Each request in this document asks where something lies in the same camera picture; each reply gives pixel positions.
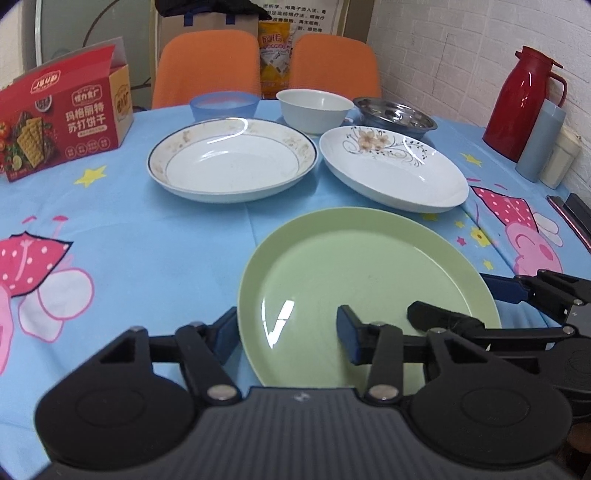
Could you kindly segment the left orange chair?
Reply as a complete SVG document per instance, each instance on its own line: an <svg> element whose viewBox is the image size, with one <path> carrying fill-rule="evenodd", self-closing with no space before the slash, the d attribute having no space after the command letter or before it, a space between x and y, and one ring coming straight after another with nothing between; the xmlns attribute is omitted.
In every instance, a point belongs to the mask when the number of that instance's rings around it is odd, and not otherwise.
<svg viewBox="0 0 591 480"><path fill-rule="evenodd" d="M213 92L262 94L259 43L240 30L181 34L163 48L152 92L153 109L185 105Z"/></svg>

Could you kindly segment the red cracker box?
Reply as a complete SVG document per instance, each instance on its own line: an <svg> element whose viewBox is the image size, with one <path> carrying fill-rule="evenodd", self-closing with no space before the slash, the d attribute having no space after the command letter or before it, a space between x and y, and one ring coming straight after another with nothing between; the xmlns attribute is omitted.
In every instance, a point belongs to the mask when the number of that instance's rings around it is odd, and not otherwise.
<svg viewBox="0 0 591 480"><path fill-rule="evenodd" d="M120 37L44 63L1 90L1 171L15 182L121 146L133 122Z"/></svg>

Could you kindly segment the orange chair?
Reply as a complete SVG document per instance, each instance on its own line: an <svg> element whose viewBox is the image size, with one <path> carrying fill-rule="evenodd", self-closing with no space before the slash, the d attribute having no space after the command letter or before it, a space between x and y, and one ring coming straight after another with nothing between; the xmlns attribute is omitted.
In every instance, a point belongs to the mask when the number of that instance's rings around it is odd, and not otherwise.
<svg viewBox="0 0 591 480"><path fill-rule="evenodd" d="M302 35L290 58L290 89L314 89L341 95L381 97L378 60L364 42L321 33Z"/></svg>
<svg viewBox="0 0 591 480"><path fill-rule="evenodd" d="M262 94L259 43L240 30L181 34L163 48L152 92L153 109L185 105L213 92Z"/></svg>

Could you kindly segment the green plastic plate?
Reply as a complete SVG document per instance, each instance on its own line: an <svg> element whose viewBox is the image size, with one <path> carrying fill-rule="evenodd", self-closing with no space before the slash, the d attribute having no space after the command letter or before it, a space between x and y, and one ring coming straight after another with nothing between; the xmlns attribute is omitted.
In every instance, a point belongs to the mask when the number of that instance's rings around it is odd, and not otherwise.
<svg viewBox="0 0 591 480"><path fill-rule="evenodd" d="M259 244L242 275L238 326L263 385L362 389L369 368L346 358L339 306L413 335L407 309L415 301L501 325L480 273L443 237L385 211L332 208L295 218Z"/></svg>

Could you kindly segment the white plate gold rim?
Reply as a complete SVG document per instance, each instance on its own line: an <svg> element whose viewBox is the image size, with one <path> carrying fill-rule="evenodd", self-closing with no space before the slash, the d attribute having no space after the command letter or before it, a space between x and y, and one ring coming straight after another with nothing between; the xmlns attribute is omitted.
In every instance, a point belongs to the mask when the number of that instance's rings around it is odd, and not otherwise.
<svg viewBox="0 0 591 480"><path fill-rule="evenodd" d="M310 137L263 119L228 117L184 127L151 150L150 177L169 193L195 202L262 200L294 186L318 162Z"/></svg>

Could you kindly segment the black smartphone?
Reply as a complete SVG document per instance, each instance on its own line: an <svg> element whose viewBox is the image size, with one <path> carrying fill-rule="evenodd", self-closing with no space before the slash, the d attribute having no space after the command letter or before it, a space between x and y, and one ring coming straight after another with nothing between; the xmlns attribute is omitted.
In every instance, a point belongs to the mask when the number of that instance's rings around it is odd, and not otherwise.
<svg viewBox="0 0 591 480"><path fill-rule="evenodd" d="M590 251L590 230L583 225L559 196L548 195L546 199L584 245L586 250Z"/></svg>

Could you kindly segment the blue cartoon tablecloth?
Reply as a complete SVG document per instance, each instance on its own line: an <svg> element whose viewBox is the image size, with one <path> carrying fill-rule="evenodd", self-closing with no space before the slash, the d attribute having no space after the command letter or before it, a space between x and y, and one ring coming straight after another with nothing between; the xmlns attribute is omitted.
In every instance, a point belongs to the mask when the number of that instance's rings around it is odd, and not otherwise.
<svg viewBox="0 0 591 480"><path fill-rule="evenodd" d="M318 161L297 185L256 202L204 204L179 198L148 175L146 159L169 133L193 122L187 106L138 113L122 146L15 183L1 176L1 265L27 265L17 238L73 242L32 293L8 296L16 273L1 266L1 467L30 479L47 463L35 433L38 399L62 377L130 326L168 335L191 321L215 320L238 295L243 268L257 244L280 225L332 207L384 208L342 184ZM540 253L521 253L474 192L460 208L413 220L448 240L481 272L535 273L533 261L590 279L590 253L546 197L486 147L481 128L439 119L424 141L450 158L475 186L501 193L513 208L525 199L536 217ZM42 243L41 249L63 245Z"/></svg>

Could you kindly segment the blue plastic bowl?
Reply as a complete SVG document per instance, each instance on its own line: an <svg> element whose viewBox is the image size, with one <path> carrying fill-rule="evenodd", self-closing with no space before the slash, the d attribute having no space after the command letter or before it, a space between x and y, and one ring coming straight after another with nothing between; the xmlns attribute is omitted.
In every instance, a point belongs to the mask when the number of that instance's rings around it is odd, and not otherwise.
<svg viewBox="0 0 591 480"><path fill-rule="evenodd" d="M195 121L226 117L252 118L260 97L240 91L218 91L199 95L189 102Z"/></svg>

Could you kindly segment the red thermos jug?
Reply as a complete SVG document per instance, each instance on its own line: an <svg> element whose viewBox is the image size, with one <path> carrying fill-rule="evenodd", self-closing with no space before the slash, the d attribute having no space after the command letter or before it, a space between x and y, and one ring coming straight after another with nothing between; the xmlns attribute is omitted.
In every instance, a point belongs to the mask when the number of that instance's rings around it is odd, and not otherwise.
<svg viewBox="0 0 591 480"><path fill-rule="evenodd" d="M505 80L483 135L493 150L517 162L525 149L540 110L549 98L550 81L563 85L557 104L562 107L568 93L565 78L553 72L563 68L556 60L528 46L515 52L518 63Z"/></svg>

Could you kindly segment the grey blue tumbler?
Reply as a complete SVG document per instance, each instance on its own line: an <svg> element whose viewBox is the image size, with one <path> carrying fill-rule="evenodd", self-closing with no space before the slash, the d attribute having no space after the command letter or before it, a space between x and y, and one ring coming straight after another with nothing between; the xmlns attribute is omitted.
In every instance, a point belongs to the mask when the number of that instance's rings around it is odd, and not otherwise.
<svg viewBox="0 0 591 480"><path fill-rule="evenodd" d="M530 182L537 182L548 162L564 124L566 111L546 99L517 163L516 171Z"/></svg>

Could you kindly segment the white floral plate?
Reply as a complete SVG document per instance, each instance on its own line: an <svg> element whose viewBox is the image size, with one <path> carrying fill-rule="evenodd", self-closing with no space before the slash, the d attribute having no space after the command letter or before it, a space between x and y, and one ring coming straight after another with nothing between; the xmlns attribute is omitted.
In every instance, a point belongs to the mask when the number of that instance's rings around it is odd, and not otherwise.
<svg viewBox="0 0 591 480"><path fill-rule="evenodd" d="M412 137L344 126L322 134L318 147L339 181L382 205L411 213L442 213L468 199L469 185L461 170Z"/></svg>

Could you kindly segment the stainless steel bowl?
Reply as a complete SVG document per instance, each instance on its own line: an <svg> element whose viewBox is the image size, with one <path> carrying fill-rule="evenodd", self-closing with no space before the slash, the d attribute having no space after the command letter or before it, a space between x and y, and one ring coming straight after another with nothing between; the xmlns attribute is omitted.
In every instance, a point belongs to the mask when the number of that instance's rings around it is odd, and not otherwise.
<svg viewBox="0 0 591 480"><path fill-rule="evenodd" d="M389 130L417 140L438 128L437 122L429 115L397 102L375 97L353 99L363 125Z"/></svg>

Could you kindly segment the right orange chair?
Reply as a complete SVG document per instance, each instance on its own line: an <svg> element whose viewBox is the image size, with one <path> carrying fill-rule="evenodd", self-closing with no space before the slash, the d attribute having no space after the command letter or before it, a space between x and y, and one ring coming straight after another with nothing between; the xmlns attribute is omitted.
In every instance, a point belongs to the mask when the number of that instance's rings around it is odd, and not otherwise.
<svg viewBox="0 0 591 480"><path fill-rule="evenodd" d="M381 97L378 60L364 42L321 33L302 35L290 58L290 89L314 89L341 95Z"/></svg>

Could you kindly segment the white ceramic bowl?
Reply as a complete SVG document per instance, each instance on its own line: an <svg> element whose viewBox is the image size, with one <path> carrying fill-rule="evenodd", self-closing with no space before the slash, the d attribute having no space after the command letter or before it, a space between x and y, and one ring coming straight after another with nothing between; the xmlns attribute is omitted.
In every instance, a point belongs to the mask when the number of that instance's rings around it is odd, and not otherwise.
<svg viewBox="0 0 591 480"><path fill-rule="evenodd" d="M287 125L311 135L338 128L353 109L348 98L314 89L286 89L276 94L276 100Z"/></svg>

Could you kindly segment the brown paper bag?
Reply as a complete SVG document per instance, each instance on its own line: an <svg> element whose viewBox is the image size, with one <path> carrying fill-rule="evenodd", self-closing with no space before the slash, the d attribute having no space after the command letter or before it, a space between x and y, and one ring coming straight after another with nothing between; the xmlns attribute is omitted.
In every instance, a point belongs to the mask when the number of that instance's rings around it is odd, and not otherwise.
<svg viewBox="0 0 591 480"><path fill-rule="evenodd" d="M259 17L217 12L160 17L156 34L157 44L163 47L183 33L208 30L240 30L256 37L259 34Z"/></svg>

